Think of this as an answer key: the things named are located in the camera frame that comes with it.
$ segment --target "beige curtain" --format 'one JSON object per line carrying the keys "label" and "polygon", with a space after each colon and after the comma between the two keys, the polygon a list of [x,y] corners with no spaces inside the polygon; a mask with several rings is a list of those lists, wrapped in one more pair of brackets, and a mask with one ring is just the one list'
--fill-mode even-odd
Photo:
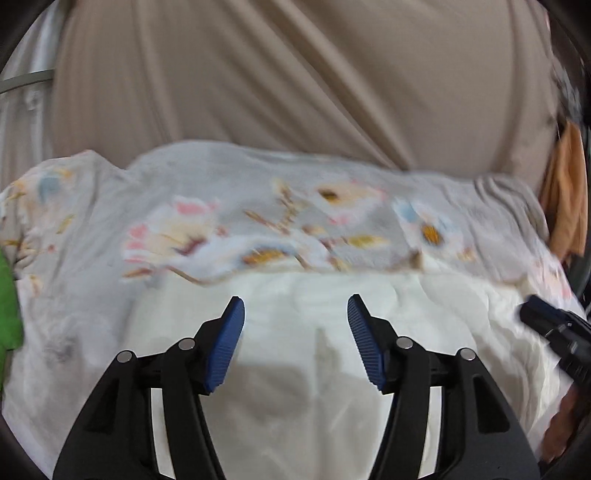
{"label": "beige curtain", "polygon": [[556,107],[535,0],[79,0],[53,128],[121,167],[206,139],[537,189]]}

